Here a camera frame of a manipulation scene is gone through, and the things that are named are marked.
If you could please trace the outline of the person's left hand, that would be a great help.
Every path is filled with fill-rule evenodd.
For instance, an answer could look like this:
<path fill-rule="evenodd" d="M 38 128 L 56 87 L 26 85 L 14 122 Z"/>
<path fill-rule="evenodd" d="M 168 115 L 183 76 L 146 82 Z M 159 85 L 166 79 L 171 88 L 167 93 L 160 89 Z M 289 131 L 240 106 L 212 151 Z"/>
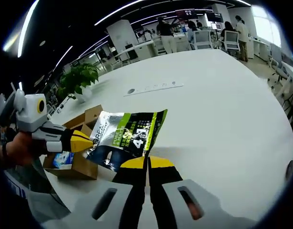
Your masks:
<path fill-rule="evenodd" d="M 31 164 L 41 155 L 47 155 L 46 144 L 33 139 L 31 134 L 19 132 L 11 142 L 2 146 L 2 156 L 6 168 Z"/>

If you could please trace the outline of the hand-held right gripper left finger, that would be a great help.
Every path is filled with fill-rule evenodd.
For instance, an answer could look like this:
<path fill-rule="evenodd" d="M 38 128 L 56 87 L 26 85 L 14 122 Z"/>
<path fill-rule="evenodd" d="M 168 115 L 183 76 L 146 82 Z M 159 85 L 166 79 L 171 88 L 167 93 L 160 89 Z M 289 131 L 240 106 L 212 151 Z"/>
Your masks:
<path fill-rule="evenodd" d="M 145 157 L 126 161 L 112 181 L 81 197 L 74 211 L 44 229 L 136 229 L 145 200 Z"/>

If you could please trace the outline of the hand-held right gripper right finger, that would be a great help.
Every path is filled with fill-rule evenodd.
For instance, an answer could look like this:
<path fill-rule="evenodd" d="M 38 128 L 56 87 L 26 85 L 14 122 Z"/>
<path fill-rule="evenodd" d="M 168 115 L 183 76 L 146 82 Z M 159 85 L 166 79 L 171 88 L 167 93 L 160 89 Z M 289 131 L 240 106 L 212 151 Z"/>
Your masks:
<path fill-rule="evenodd" d="M 219 199 L 183 179 L 165 158 L 148 158 L 150 197 L 160 229 L 251 229 L 255 222 L 223 210 Z"/>

